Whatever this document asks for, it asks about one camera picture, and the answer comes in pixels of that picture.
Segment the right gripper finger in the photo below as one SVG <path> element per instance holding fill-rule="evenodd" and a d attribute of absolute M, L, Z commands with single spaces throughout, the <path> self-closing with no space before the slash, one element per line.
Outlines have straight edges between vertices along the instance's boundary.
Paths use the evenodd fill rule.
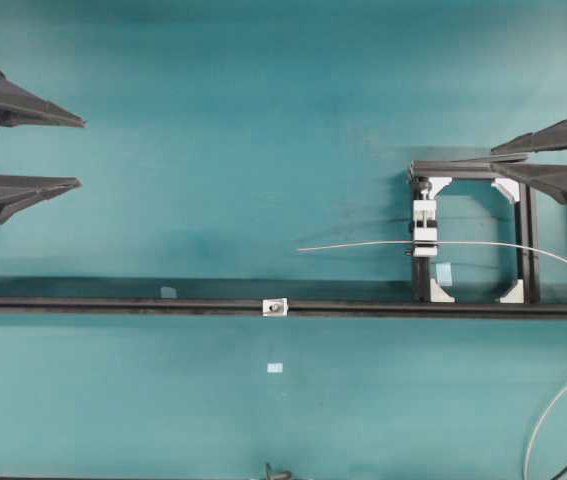
<path fill-rule="evenodd" d="M 493 155 L 567 150 L 567 119 L 554 125 L 520 135 L 491 149 Z"/>
<path fill-rule="evenodd" d="M 567 205 L 567 165 L 498 163 L 493 171 Z"/>

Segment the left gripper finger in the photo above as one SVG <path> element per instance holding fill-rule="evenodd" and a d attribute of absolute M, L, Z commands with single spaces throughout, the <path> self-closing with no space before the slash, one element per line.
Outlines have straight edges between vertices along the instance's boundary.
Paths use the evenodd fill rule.
<path fill-rule="evenodd" d="M 75 177 L 0 175 L 0 225 L 19 211 L 80 186 Z"/>
<path fill-rule="evenodd" d="M 0 126 L 20 125 L 84 128 L 85 122 L 79 116 L 0 76 Z"/>

